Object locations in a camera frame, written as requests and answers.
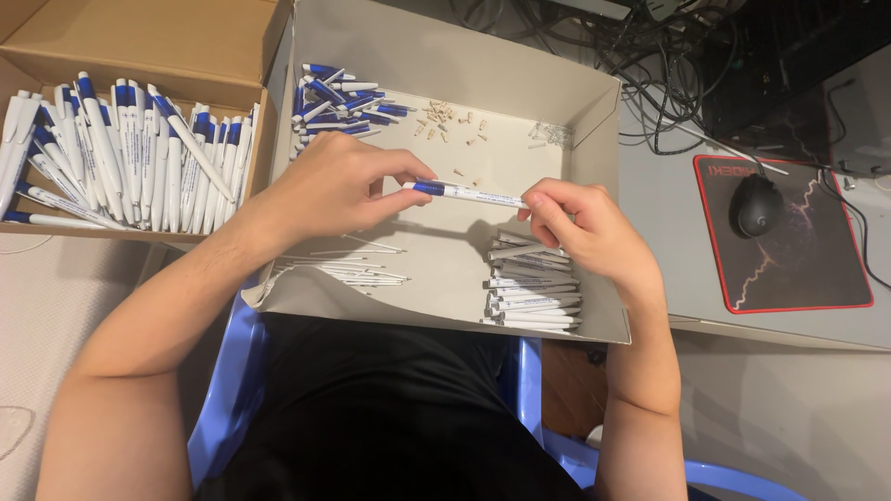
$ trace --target open cardboard box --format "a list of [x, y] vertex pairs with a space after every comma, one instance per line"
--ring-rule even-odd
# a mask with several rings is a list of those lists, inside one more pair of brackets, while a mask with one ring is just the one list
[[[378, 82], [400, 103], [427, 106], [428, 99], [453, 104], [458, 115], [474, 111], [471, 125], [448, 122], [453, 139], [438, 134], [415, 136], [424, 113], [365, 141], [386, 148], [408, 148], [441, 178], [479, 189], [521, 195], [542, 177], [560, 177], [587, 185], [607, 186], [618, 193], [618, 99], [620, 84], [591, 68], [523, 45], [459, 28], [367, 0], [301, 0], [295, 12], [292, 69], [284, 96], [285, 110], [293, 100], [294, 74], [304, 62], [346, 68], [365, 81]], [[472, 147], [462, 140], [468, 129], [486, 119], [489, 141]], [[576, 129], [576, 147], [556, 145], [528, 149], [527, 132], [539, 119]], [[281, 117], [273, 178], [289, 165], [290, 118]], [[454, 168], [467, 173], [458, 177]], [[398, 189], [388, 180], [385, 193]], [[627, 318], [612, 282], [576, 267], [581, 280], [584, 322], [573, 335], [541, 333], [482, 325], [490, 276], [485, 260], [489, 241], [498, 229], [528, 233], [516, 221], [516, 211], [468, 201], [437, 199], [411, 208], [371, 232], [365, 240], [408, 249], [404, 254], [372, 254], [387, 271], [407, 275], [398, 287], [371, 289], [367, 296], [312, 267], [297, 267], [267, 287], [272, 265], [257, 288], [242, 296], [253, 308], [329, 318], [391, 324], [508, 333], [579, 341], [630, 342]], [[315, 239], [289, 255], [311, 251], [355, 249], [359, 242], [341, 238]]]
[[[278, 116], [263, 80], [278, 48], [291, 2], [281, 0], [15, 0], [0, 14], [0, 117], [18, 89], [52, 101], [53, 88], [87, 71], [97, 93], [117, 78], [145, 89], [154, 84], [185, 111], [247, 116], [260, 103], [256, 144], [245, 186], [266, 188]], [[51, 192], [56, 186], [27, 162], [22, 179]], [[16, 197], [12, 210], [64, 216]], [[154, 242], [197, 243], [202, 235], [85, 230], [0, 223], [0, 232], [59, 234]]]

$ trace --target person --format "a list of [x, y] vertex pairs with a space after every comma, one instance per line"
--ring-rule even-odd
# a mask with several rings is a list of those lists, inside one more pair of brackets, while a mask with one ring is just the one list
[[[192, 492], [176, 369], [244, 280], [306, 239], [367, 230], [429, 195], [408, 151], [321, 133], [219, 231], [99, 325], [50, 416], [37, 499], [586, 499], [495, 393], [505, 336], [270, 316], [266, 393], [224, 473]], [[600, 186], [543, 179], [531, 233], [615, 283], [630, 345], [611, 345], [594, 495], [686, 498], [680, 374], [656, 260]]]

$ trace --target mouse pad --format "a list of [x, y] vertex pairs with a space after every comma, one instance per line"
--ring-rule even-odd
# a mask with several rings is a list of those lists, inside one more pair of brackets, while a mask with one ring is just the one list
[[[756, 165], [742, 158], [693, 159], [712, 237], [724, 304], [731, 313], [872, 306], [872, 292], [841, 201], [831, 197], [818, 169], [762, 160], [789, 172], [767, 170], [785, 202], [777, 226], [757, 238], [731, 227], [730, 202]], [[829, 182], [838, 189], [835, 177]]]

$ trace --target wooden floor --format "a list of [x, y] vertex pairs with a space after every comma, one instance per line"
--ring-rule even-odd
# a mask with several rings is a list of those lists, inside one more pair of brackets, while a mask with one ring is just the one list
[[562, 435], [584, 439], [603, 424], [607, 375], [588, 361], [590, 344], [543, 340], [542, 423]]

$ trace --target hand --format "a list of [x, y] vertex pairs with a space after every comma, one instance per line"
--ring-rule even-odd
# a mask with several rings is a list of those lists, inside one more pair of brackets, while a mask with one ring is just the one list
[[656, 258], [606, 188], [545, 178], [524, 193], [523, 201], [530, 209], [521, 209], [517, 219], [531, 215], [532, 234], [543, 244], [562, 245], [579, 266], [611, 278], [626, 306], [664, 305]]
[[415, 190], [382, 196], [385, 176], [399, 184], [436, 174], [407, 150], [382, 150], [339, 132], [322, 132], [284, 174], [236, 212], [279, 252], [317, 236], [367, 230], [432, 200]]

